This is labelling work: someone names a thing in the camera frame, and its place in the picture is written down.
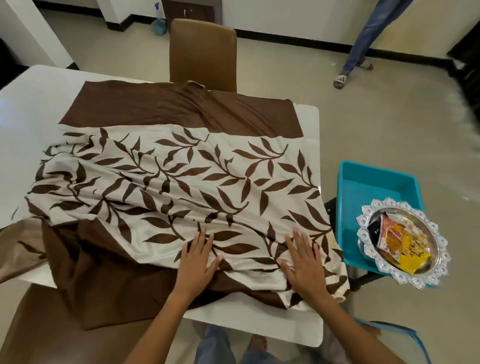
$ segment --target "ornate scalloped rim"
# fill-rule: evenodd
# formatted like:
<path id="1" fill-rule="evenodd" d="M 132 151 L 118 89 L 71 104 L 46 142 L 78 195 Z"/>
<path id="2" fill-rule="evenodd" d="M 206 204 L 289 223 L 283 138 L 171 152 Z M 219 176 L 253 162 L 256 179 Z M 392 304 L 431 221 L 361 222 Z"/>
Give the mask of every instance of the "ornate scalloped rim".
<path id="1" fill-rule="evenodd" d="M 432 234 L 438 246 L 438 259 L 428 272 L 414 275 L 408 274 L 403 270 L 392 266 L 390 263 L 387 263 L 382 255 L 376 250 L 375 245 L 370 240 L 367 226 L 372 215 L 385 207 L 398 208 L 415 215 L 425 224 Z M 360 229 L 357 232 L 359 238 L 358 245 L 360 249 L 363 245 L 363 253 L 375 260 L 379 271 L 391 274 L 398 284 L 410 283 L 419 290 L 423 289 L 427 284 L 438 286 L 440 284 L 440 277 L 448 275 L 447 264 L 452 260 L 446 249 L 448 241 L 438 232 L 438 225 L 429 221 L 423 211 L 412 208 L 407 202 L 396 202 L 390 197 L 383 201 L 374 199 L 369 206 L 362 206 L 361 209 L 363 214 L 357 217 L 357 222 L 360 225 Z"/>

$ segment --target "hand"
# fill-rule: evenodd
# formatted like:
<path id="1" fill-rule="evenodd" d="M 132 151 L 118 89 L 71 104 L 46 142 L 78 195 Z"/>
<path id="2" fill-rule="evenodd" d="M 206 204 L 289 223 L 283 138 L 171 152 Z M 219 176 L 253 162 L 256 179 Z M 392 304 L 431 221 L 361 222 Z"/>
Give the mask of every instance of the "hand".
<path id="1" fill-rule="evenodd" d="M 297 248 L 293 246 L 288 234 L 285 235 L 285 242 L 292 256 L 295 271 L 291 270 L 284 259 L 279 258 L 277 262 L 287 276 L 293 290 L 312 306 L 314 302 L 330 296 L 326 288 L 320 251 L 316 243 L 313 244 L 312 249 L 307 234 L 302 233 L 300 236 L 298 230 L 293 229 L 293 237 L 297 243 Z"/>
<path id="2" fill-rule="evenodd" d="M 172 295 L 181 299 L 187 305 L 190 305 L 195 297 L 204 291 L 223 259 L 219 255 L 207 268 L 213 237 L 214 235 L 210 234 L 207 244 L 205 244 L 205 228 L 203 228 L 202 232 L 195 235 L 189 252 L 187 252 L 187 243 L 182 248 L 180 267 Z"/>

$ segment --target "blue pants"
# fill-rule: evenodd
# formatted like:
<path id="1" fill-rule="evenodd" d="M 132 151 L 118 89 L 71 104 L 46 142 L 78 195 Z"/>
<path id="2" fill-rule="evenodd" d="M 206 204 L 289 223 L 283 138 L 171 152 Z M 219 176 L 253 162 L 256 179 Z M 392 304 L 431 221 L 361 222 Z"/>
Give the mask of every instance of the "blue pants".
<path id="1" fill-rule="evenodd" d="M 281 364 L 276 357 L 260 350 L 247 350 L 240 364 Z M 208 325 L 205 338 L 200 342 L 194 364 L 236 364 L 230 340 L 224 329 Z"/>
<path id="2" fill-rule="evenodd" d="M 360 32 L 355 44 L 348 55 L 347 62 L 342 69 L 342 74 L 349 74 L 355 66 L 365 57 L 368 48 L 377 37 L 395 19 L 403 14 L 413 0 L 379 0 L 370 18 Z"/>

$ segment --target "forearm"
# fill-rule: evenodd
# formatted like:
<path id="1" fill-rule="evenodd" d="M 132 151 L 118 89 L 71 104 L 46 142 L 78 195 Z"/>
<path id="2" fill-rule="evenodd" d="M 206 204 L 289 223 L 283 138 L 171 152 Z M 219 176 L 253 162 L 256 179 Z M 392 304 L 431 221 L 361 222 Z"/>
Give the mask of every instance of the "forearm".
<path id="1" fill-rule="evenodd" d="M 124 364 L 163 364 L 188 300 L 171 294 Z"/>
<path id="2" fill-rule="evenodd" d="M 342 344 L 353 364 L 405 364 L 389 348 L 365 331 L 332 296 L 316 298 L 312 307 Z"/>

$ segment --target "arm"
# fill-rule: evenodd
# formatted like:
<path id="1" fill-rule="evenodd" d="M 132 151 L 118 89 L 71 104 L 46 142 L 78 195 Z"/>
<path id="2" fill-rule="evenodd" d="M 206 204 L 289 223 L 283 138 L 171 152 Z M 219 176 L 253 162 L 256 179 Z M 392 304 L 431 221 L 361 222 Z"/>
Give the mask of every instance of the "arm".
<path id="1" fill-rule="evenodd" d="M 306 234 L 299 235 L 296 229 L 285 242 L 293 259 L 292 271 L 283 259 L 278 263 L 286 274 L 293 289 L 323 318 L 335 337 L 342 344 L 353 364 L 405 364 L 389 348 L 362 329 L 328 293 L 320 251 L 315 243 L 313 249 Z"/>
<path id="2" fill-rule="evenodd" d="M 163 364 L 178 326 L 188 306 L 212 280 L 223 257 L 218 256 L 207 268 L 213 234 L 205 244 L 205 229 L 195 236 L 190 251 L 185 243 L 180 258 L 177 282 L 160 313 L 138 341 L 124 364 Z"/>

